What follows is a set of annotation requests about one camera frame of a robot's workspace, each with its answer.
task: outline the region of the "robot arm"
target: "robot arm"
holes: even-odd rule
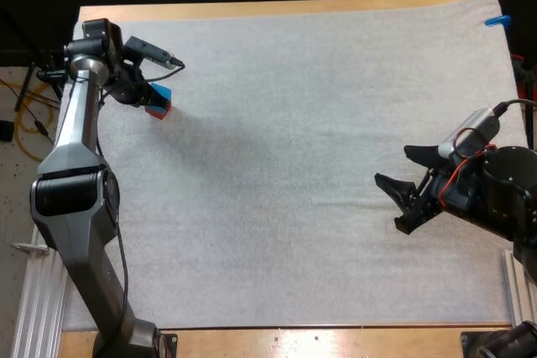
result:
[[[170,358],[169,342],[156,325],[134,316],[105,252],[119,231],[119,188],[107,161],[96,153],[102,91],[121,103],[146,106],[161,118],[170,106],[169,93],[142,77],[139,65],[145,55],[139,44],[123,47],[117,25],[102,19],[82,28],[84,39],[65,48],[74,84],[55,147],[30,191],[32,218],[60,254],[95,320],[96,354]],[[102,349],[103,342],[107,347]]]
[[[498,119],[515,102],[527,100],[473,112],[438,146],[405,146],[407,158],[427,168],[417,187],[382,174],[375,181],[401,209],[394,219],[400,231],[410,234],[445,211],[512,241],[514,256],[537,280],[537,153],[490,144],[499,132]],[[530,322],[465,347],[465,357],[534,356],[537,326]]]

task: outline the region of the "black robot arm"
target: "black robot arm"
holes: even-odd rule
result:
[[[375,175],[377,186],[402,211],[395,226],[410,234],[445,211],[514,243],[514,256],[537,280],[537,153],[523,147],[496,148],[499,118],[512,100],[473,112],[438,146],[405,146],[406,157],[427,168],[412,182]],[[533,358],[537,327],[524,322],[511,331],[486,334],[465,357]]]

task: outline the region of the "wooden board edge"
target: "wooden board edge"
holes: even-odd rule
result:
[[[108,18],[121,21],[186,20],[301,13],[327,13],[392,8],[418,8],[466,0],[296,0],[283,2],[139,4],[82,6],[78,21]]]
[[[463,331],[497,331],[509,326],[354,329],[167,330],[179,338],[180,358],[385,357],[461,358]],[[96,332],[65,332],[59,358],[90,358]]]

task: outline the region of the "metal extrusion frame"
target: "metal extrusion frame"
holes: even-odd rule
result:
[[[511,251],[504,251],[502,260],[513,327],[525,320],[537,321],[537,285],[528,278],[524,266]]]
[[[65,306],[65,290],[69,276],[60,254],[53,249],[43,251],[45,244],[34,227],[23,292],[13,337],[11,358],[55,358],[60,348]]]

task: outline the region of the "yellow cable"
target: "yellow cable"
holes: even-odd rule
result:
[[[14,84],[14,83],[8,83],[8,84],[10,86],[17,87],[17,88],[22,87],[19,84]],[[35,89],[34,92],[37,95],[39,95],[45,88],[47,88],[47,86],[48,86],[47,83],[43,83],[41,86],[39,86],[37,89]],[[20,151],[22,151],[24,153],[24,155],[26,155],[30,159],[33,159],[33,161],[36,161],[36,162],[40,163],[40,162],[43,161],[43,159],[39,158],[38,156],[36,156],[36,155],[32,154],[30,151],[28,151],[28,149],[23,145],[23,142],[20,139],[20,133],[18,132],[19,127],[21,127],[25,132],[39,133],[39,131],[37,129],[30,129],[30,128],[24,126],[24,124],[23,124],[23,114],[24,114],[24,112],[23,111],[28,110],[28,105],[26,103],[24,103],[24,101],[21,102],[21,105],[23,106],[23,109],[18,111],[18,114],[15,117],[15,123],[14,123],[13,134],[14,134],[14,137],[15,137],[15,142],[17,143],[18,148],[20,149]],[[50,104],[48,102],[47,102],[47,107],[49,109],[49,119],[47,121],[46,127],[48,127],[52,123],[52,121],[54,120],[54,112],[53,112],[53,110],[50,107]]]

